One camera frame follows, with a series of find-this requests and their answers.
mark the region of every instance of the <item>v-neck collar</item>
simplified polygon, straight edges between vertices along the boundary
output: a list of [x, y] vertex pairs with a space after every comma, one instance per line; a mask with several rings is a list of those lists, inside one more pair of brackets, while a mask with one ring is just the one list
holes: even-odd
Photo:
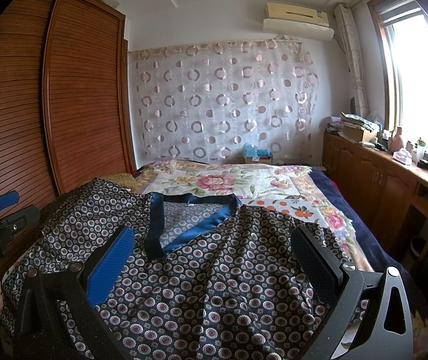
[[[199, 222], [198, 225], [188, 229], [179, 235], [174, 241], [165, 247], [161, 246], [160, 237], [164, 232], [164, 202], [166, 203], [186, 203], [186, 204], [224, 204], [225, 207], [215, 212], [208, 218]], [[192, 193], [184, 195], [163, 195], [159, 192], [151, 193], [151, 215], [149, 231], [144, 240], [144, 249], [149, 260], [168, 256], [177, 248], [187, 244], [191, 239], [200, 234], [207, 233], [216, 228], [220, 223], [229, 218], [237, 207], [241, 205], [236, 195], [227, 196], [206, 196], [199, 198]]]

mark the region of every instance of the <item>wardrobe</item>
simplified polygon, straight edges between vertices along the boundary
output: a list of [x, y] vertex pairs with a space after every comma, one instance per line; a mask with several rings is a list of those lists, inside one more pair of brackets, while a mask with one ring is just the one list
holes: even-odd
[[[0, 16], [0, 195], [43, 207], [132, 173], [125, 17], [98, 0], [14, 0]], [[15, 235], [0, 272], [37, 237]]]

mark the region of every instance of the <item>white curtain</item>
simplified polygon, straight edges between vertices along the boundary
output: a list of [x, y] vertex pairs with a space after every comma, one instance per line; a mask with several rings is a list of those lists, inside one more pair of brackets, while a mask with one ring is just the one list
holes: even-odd
[[362, 64], [362, 53], [359, 35], [355, 26], [351, 9], [343, 4], [334, 9], [335, 18], [340, 30], [340, 38], [347, 55], [347, 63], [351, 71], [352, 83], [354, 85], [355, 113], [367, 117], [369, 110], [364, 94], [364, 66]]
[[311, 156], [318, 77], [296, 40], [137, 52], [138, 109], [151, 158], [228, 163], [244, 144], [277, 159]]

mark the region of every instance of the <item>roller shade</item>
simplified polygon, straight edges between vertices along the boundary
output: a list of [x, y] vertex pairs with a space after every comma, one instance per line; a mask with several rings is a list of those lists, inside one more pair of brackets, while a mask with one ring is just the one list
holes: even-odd
[[386, 0], [376, 5], [375, 9], [380, 14], [384, 27], [423, 14], [416, 0]]

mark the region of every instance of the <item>window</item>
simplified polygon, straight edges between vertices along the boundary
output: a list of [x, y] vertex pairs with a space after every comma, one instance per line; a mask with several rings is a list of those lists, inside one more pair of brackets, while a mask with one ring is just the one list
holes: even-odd
[[428, 16], [415, 0], [368, 3], [378, 33], [386, 87], [385, 128], [428, 145]]

